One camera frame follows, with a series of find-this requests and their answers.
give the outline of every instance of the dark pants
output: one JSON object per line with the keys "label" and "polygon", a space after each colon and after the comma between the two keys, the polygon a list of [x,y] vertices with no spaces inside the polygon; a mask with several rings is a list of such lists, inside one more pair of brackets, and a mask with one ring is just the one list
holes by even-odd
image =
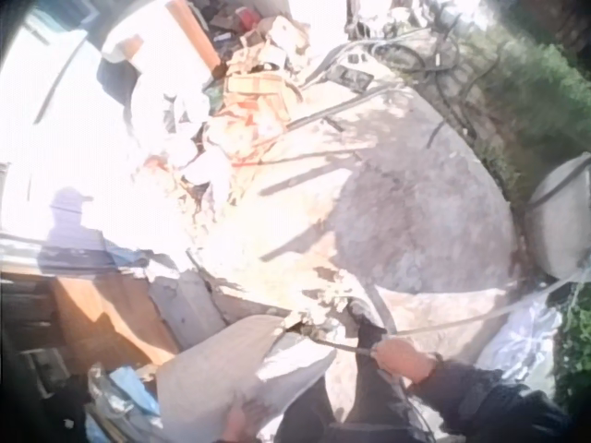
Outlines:
{"label": "dark pants", "polygon": [[[376,326],[362,324],[357,347],[371,348],[381,340],[384,332]],[[373,358],[357,354],[356,360],[355,403],[344,424],[420,429],[418,415],[408,401],[401,378],[386,381]],[[287,409],[275,442],[319,442],[335,421],[323,377]]]}

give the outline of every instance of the red object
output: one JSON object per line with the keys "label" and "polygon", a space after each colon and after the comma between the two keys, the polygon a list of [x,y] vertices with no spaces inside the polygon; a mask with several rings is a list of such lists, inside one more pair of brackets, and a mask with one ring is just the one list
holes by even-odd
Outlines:
{"label": "red object", "polygon": [[242,25],[244,32],[253,30],[260,22],[260,15],[256,11],[245,6],[239,7],[235,11],[235,14],[240,18],[240,24]]}

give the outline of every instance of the dark sleeve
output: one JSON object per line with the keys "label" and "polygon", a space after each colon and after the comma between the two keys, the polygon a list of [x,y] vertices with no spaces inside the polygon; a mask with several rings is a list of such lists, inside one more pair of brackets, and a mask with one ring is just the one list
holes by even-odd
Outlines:
{"label": "dark sleeve", "polygon": [[501,371],[439,362],[410,391],[440,413],[447,432],[488,441],[561,441],[569,417],[546,394],[503,381]]}

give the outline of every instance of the concrete slab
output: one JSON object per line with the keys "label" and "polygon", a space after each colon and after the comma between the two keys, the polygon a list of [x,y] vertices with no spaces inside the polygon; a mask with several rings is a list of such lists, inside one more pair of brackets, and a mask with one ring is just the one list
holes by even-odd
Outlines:
{"label": "concrete slab", "polygon": [[[336,84],[305,92],[308,111],[353,97]],[[201,249],[223,278],[226,318],[304,309],[346,269],[392,328],[488,312],[516,277],[507,202],[465,142],[418,94],[401,88],[284,137]],[[233,303],[239,301],[239,309]],[[499,322],[417,337],[421,348],[476,359]],[[350,331],[349,341],[355,344]],[[345,418],[355,363],[339,355],[327,376]]]}

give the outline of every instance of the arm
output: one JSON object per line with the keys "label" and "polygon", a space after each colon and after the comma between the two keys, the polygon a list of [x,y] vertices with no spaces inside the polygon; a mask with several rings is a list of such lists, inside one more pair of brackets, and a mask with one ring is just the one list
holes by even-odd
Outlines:
{"label": "arm", "polygon": [[454,361],[438,361],[401,340],[380,343],[376,360],[387,372],[408,377],[410,392],[441,414],[452,434],[490,441],[560,441],[568,416],[542,392]]}

